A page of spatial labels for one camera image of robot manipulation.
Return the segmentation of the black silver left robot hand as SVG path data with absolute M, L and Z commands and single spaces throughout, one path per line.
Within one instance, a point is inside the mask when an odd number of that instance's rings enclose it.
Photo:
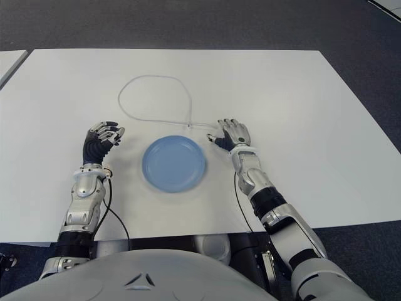
M 124 133 L 125 128 L 112 121 L 102 121 L 92 126 L 83 144 L 83 165 L 102 165 L 110 150 L 121 143 Z

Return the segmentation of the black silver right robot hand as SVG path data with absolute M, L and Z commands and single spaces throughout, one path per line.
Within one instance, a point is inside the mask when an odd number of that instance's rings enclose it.
M 216 137 L 207 134 L 207 139 L 221 149 L 232 151 L 237 146 L 250 146 L 251 136 L 244 124 L 239 123 L 236 119 L 218 120 L 223 137 Z

